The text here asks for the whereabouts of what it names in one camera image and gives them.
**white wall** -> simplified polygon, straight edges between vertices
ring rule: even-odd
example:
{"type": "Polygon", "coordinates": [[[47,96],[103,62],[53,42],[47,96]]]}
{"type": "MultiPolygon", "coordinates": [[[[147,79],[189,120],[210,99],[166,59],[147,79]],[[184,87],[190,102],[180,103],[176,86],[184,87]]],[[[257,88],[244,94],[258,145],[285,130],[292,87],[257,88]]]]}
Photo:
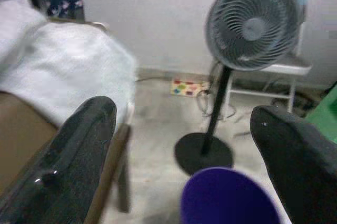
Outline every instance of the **white wall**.
{"type": "MultiPolygon", "coordinates": [[[[204,23],[213,1],[84,0],[84,4],[87,20],[108,23],[140,66],[207,74],[212,57],[204,40],[204,23]]],[[[329,84],[337,79],[337,40],[327,39],[327,30],[336,24],[335,6],[337,0],[309,0],[303,48],[315,65],[309,82],[329,84]]]]}

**green object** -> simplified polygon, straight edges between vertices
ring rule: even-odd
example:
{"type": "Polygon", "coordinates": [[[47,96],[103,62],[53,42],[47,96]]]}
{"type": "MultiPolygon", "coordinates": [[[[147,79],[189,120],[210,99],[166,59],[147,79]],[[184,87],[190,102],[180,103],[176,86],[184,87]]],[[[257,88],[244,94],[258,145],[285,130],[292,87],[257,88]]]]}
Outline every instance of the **green object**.
{"type": "Polygon", "coordinates": [[[337,86],[321,101],[306,120],[329,140],[337,144],[337,86]]]}

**colorful puzzle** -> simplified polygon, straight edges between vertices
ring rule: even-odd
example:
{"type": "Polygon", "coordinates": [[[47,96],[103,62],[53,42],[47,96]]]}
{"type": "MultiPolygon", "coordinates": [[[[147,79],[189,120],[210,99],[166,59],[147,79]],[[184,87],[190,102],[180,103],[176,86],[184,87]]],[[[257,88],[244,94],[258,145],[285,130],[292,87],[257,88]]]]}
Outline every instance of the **colorful puzzle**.
{"type": "Polygon", "coordinates": [[[208,87],[208,82],[188,82],[174,79],[171,83],[171,94],[195,97],[200,91],[206,90],[208,87]]]}

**metal chair leg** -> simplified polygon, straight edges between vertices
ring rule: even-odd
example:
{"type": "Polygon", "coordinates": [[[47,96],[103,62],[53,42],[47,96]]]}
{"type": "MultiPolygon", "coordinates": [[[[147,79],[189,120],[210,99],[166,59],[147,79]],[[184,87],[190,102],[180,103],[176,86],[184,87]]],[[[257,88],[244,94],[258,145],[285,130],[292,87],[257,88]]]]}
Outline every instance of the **metal chair leg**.
{"type": "Polygon", "coordinates": [[[290,84],[290,91],[289,91],[289,101],[288,101],[288,112],[290,113],[293,111],[293,106],[294,106],[295,86],[296,86],[296,79],[292,78],[291,84],[290,84]]]}
{"type": "Polygon", "coordinates": [[[226,95],[225,95],[225,103],[224,103],[224,115],[223,120],[226,120],[228,117],[228,106],[230,104],[230,97],[231,97],[231,89],[233,84],[233,73],[231,73],[230,78],[228,79],[228,84],[226,88],[226,95]]]}
{"type": "Polygon", "coordinates": [[[130,212],[130,177],[127,153],[125,153],[124,159],[124,165],[118,177],[118,204],[121,212],[130,212]]]}

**white blanket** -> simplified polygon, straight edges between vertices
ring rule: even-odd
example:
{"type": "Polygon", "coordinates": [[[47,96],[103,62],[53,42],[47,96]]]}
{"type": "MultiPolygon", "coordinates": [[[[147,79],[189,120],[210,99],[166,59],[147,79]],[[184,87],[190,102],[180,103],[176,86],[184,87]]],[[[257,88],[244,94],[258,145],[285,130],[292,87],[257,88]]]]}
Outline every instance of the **white blanket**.
{"type": "Polygon", "coordinates": [[[31,104],[60,126],[85,100],[104,95],[117,123],[133,101],[135,60],[98,28],[48,23],[26,37],[21,60],[0,73],[0,90],[31,104]]]}

